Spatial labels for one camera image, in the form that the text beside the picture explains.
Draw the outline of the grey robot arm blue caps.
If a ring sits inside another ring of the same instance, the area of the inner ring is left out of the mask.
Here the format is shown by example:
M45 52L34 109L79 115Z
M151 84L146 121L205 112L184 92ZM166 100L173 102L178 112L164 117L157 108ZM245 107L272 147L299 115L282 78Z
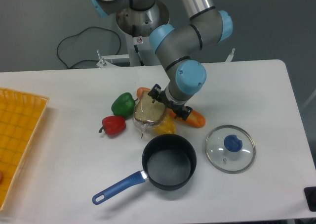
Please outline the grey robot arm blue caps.
M115 14L124 33L148 38L152 54L170 80L165 89L153 86L149 95L185 120L192 111L187 101L206 81L205 68L190 55L228 38L233 22L227 12L216 9L213 0L182 1L190 23L176 30L169 24L168 9L158 0L91 0L100 16Z

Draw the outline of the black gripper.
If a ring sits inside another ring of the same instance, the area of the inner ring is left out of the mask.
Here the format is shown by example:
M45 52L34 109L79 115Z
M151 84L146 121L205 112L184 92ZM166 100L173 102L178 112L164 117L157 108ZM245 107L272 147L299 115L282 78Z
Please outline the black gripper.
M167 108L174 110L174 118L181 118L182 120L187 120L189 115L192 112L192 108L185 106L183 104L176 104L174 101L169 100L163 90L161 92L161 87L158 84L155 84L151 90L148 92L148 96L152 98L152 103L155 101L163 103Z

